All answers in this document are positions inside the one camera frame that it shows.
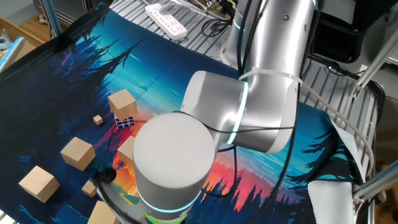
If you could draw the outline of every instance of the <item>small wooden cube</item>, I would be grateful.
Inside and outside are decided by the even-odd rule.
[[[119,220],[105,202],[97,201],[87,224],[119,224]]]
[[[94,197],[97,194],[97,189],[90,180],[87,180],[86,184],[83,186],[81,190],[85,195],[89,197]]]
[[[29,194],[45,203],[59,188],[55,177],[42,168],[35,166],[20,182],[19,185]]]
[[[100,125],[100,124],[102,124],[102,122],[103,122],[102,117],[101,117],[100,115],[95,116],[95,117],[93,118],[93,120],[94,120],[94,123],[95,123],[96,125]]]
[[[130,136],[118,148],[118,155],[120,160],[130,167],[134,167],[134,163],[132,161],[132,148],[134,146],[134,140],[135,138]]]
[[[124,120],[137,113],[137,101],[127,89],[108,96],[108,100],[112,112],[120,120]]]
[[[95,158],[95,151],[91,144],[74,137],[61,151],[63,160],[83,171]]]

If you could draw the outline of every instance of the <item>black cable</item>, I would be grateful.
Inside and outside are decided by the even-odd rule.
[[[124,213],[118,206],[116,206],[115,203],[109,198],[108,193],[105,191],[104,187],[102,186],[102,183],[99,178],[94,178],[93,183],[96,185],[97,189],[101,193],[102,198],[104,199],[105,203],[108,204],[109,207],[112,208],[112,210],[115,211],[116,214],[118,214],[121,218],[125,219],[125,221],[132,223],[132,224],[141,224],[140,221],[134,219],[133,217],[130,217],[128,214]]]
[[[229,190],[229,192],[224,195],[218,195],[218,194],[213,194],[213,193],[209,192],[208,190],[200,189],[203,193],[206,193],[207,195],[216,197],[216,198],[226,198],[235,193],[235,190],[238,187],[238,158],[236,156],[236,146],[233,146],[233,150],[234,150],[234,182],[233,182],[232,187]]]
[[[242,62],[243,72],[244,72],[244,69],[246,68],[246,62],[248,60],[249,52],[250,52],[250,49],[251,49],[251,44],[252,44],[253,39],[254,39],[254,33],[256,33],[257,25],[258,25],[258,23],[260,21],[260,18],[262,16],[262,12],[264,12],[264,9],[266,8],[264,6],[264,8],[262,9],[262,12],[259,13],[260,12],[260,8],[261,8],[261,3],[262,3],[262,1],[259,1],[258,4],[257,4],[257,8],[256,8],[256,12],[255,12],[256,16],[254,18],[253,24],[252,24],[251,29],[250,29],[250,33],[249,33],[249,36],[248,36],[248,42],[246,43],[246,48],[244,49],[243,62]]]
[[[115,132],[115,129],[117,128],[117,126],[115,126],[112,129],[112,133],[111,136],[109,137],[109,141],[108,141],[108,146],[105,150],[105,155],[104,155],[104,164],[103,164],[103,171],[101,173],[97,173],[94,178],[93,178],[93,183],[95,184],[95,186],[97,187],[97,189],[99,190],[99,192],[101,193],[102,198],[104,199],[105,203],[108,204],[109,207],[112,208],[112,210],[114,210],[120,217],[122,217],[123,219],[125,219],[127,222],[132,223],[132,224],[141,224],[140,221],[135,220],[133,217],[130,217],[128,214],[124,213],[118,206],[115,205],[115,203],[113,203],[113,201],[109,198],[108,193],[105,191],[105,189],[102,186],[102,182],[106,182],[107,184],[109,184],[110,182],[113,181],[113,179],[116,177],[116,171],[113,170],[112,168],[110,168],[111,172],[114,172],[112,175],[114,177],[110,177],[109,176],[109,170],[107,170],[106,168],[106,155],[108,154],[109,151],[109,147],[111,145],[111,141]]]
[[[297,104],[299,104],[299,98],[300,98],[300,85],[298,85],[297,87]],[[298,106],[296,107],[296,116],[294,121],[292,137],[290,138],[289,150],[287,151],[285,164],[282,169],[282,172],[279,175],[278,181],[275,184],[275,187],[272,189],[272,192],[270,193],[267,201],[262,204],[262,207],[255,215],[253,215],[248,221],[245,222],[246,224],[255,223],[259,218],[263,217],[268,212],[267,211],[268,207],[270,205],[273,205],[274,201],[277,200],[280,186],[282,185],[283,180],[285,179],[287,168],[290,164],[290,159],[292,158],[293,154],[294,141],[296,138],[296,130],[297,130],[297,114],[298,114]]]
[[[112,141],[113,133],[114,133],[114,131],[115,131],[116,128],[117,128],[117,125],[116,125],[116,126],[113,128],[113,130],[112,130],[111,137],[109,137],[108,146],[106,147],[106,150],[105,150],[104,164],[103,164],[103,172],[105,172],[105,168],[106,168],[106,155],[108,154],[109,147],[111,146],[111,141]]]
[[[249,9],[251,5],[252,0],[248,0],[246,3],[246,8],[244,9],[244,13],[242,15],[242,20],[241,20],[241,27],[239,28],[239,33],[238,33],[238,43],[237,43],[237,52],[236,52],[236,61],[238,63],[238,73],[239,76],[243,74],[244,70],[242,68],[242,39],[243,39],[243,30],[244,26],[246,25],[246,19],[248,18],[249,14]]]
[[[232,150],[232,149],[234,149],[236,146],[231,146],[231,147],[228,147],[228,148],[225,148],[225,149],[219,149],[217,152],[226,152],[226,151],[230,151],[230,150]]]
[[[363,72],[365,72],[365,71],[360,71],[360,72],[357,72],[357,73],[351,73],[347,69],[345,69],[345,70],[342,69],[338,64],[335,67],[329,66],[329,67],[327,67],[327,69],[332,74],[339,75],[339,76],[342,76],[342,77],[349,77],[349,78],[352,78],[354,80],[358,80],[359,78],[361,78],[358,75],[363,73]],[[376,124],[378,124],[380,122],[381,115],[383,113],[384,103],[386,102],[386,92],[383,90],[383,88],[378,83],[376,83],[375,81],[372,81],[372,80],[370,80],[369,83],[366,86],[369,88],[370,92],[373,93],[374,98],[377,101],[377,120],[376,120]]]
[[[307,46],[305,48],[304,58],[303,58],[303,62],[302,62],[302,69],[303,69],[303,66],[305,65],[305,62],[307,61],[308,55],[310,55],[309,54],[310,53],[310,49],[312,51],[311,52],[311,59],[310,59],[311,62],[312,62],[313,49],[314,49],[314,45],[315,45],[315,31],[316,31],[316,29],[318,27],[318,23],[319,23],[319,19],[321,17],[321,14],[322,14],[322,9],[323,9],[324,3],[325,3],[324,0],[318,0],[319,7],[317,9],[317,13],[315,14],[315,17],[313,18],[311,29],[310,29],[310,33],[308,35]],[[305,76],[306,76],[306,73],[302,72],[301,75],[300,75],[300,78],[302,80],[304,80]]]
[[[190,2],[191,4],[193,4],[195,7],[197,7],[198,9],[200,9],[201,11],[203,10],[203,8],[199,7],[198,5],[196,5],[194,2],[192,2],[191,0],[188,0],[188,2]]]
[[[201,33],[205,36],[205,37],[215,37],[217,35],[219,35],[220,33],[222,33],[232,22],[233,17],[231,17],[230,20],[225,20],[225,19],[209,19],[208,21],[206,21],[202,27],[201,27]],[[210,30],[211,33],[210,34],[206,34],[205,33],[205,29],[211,24]]]
[[[188,116],[190,116],[190,117],[192,117],[192,118],[195,118],[196,120],[198,120],[199,122],[201,122],[198,118],[196,118],[196,117],[194,117],[194,116],[192,116],[192,115],[190,115],[190,114],[188,114],[188,113],[186,113],[186,112],[183,112],[183,111],[173,111],[172,113],[181,113],[181,114],[185,114],[185,115],[188,115]],[[203,124],[207,129],[210,129],[210,130],[215,131],[215,132],[217,132],[217,133],[224,133],[224,134],[245,133],[245,132],[249,132],[249,131],[265,131],[265,130],[294,129],[294,127],[279,127],[279,128],[254,128],[254,129],[246,129],[246,130],[238,130],[238,131],[220,131],[220,130],[217,130],[217,129],[215,129],[215,128],[210,127],[209,125],[207,125],[207,124],[205,124],[205,123],[203,123],[203,122],[201,122],[201,124]]]
[[[331,70],[331,69],[332,69],[331,66],[327,66],[327,69],[328,69],[329,72],[332,73],[332,74],[335,74],[335,75],[338,75],[338,76],[347,76],[347,77],[356,76],[356,75],[359,75],[359,74],[362,74],[362,73],[365,72],[365,70],[363,70],[363,71],[360,71],[360,72],[357,72],[357,73],[351,73],[351,72],[349,72],[349,73],[336,73],[336,72],[334,72],[334,71]]]

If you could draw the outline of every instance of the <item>power strip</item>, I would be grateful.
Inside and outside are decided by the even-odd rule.
[[[188,30],[174,16],[170,14],[161,15],[159,3],[145,7],[147,15],[172,39],[183,40],[187,36]]]

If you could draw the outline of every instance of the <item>wooden floor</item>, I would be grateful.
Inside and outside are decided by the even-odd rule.
[[[19,27],[36,36],[40,40],[43,40],[44,42],[47,42],[51,39],[49,26],[39,22],[39,15],[23,22],[21,25],[19,25]],[[62,31],[65,31],[67,28],[61,26],[61,29]]]
[[[50,40],[50,31],[47,24],[41,24],[39,22],[39,15],[29,19],[22,23],[20,28],[36,36],[40,40],[45,42]],[[395,224],[391,217],[391,211],[387,211],[385,207],[376,206],[376,224]]]

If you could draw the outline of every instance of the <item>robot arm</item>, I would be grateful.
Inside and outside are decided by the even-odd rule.
[[[258,1],[261,0],[251,4],[245,30],[251,29]],[[224,60],[235,65],[245,7],[246,0],[240,0],[230,37],[222,50]],[[245,71],[257,67],[299,76],[314,7],[312,0],[263,1]],[[243,43],[247,42],[248,33],[244,32]],[[293,80],[272,75],[253,74],[244,82],[196,72],[181,108],[189,115],[157,116],[136,136],[133,158],[137,191],[147,217],[162,223],[185,218],[223,143],[259,152],[279,152],[287,144],[292,129],[265,129],[294,126],[297,88]],[[263,130],[241,132],[251,129]],[[120,209],[113,210],[122,222],[132,223],[126,209],[134,208],[116,211]]]

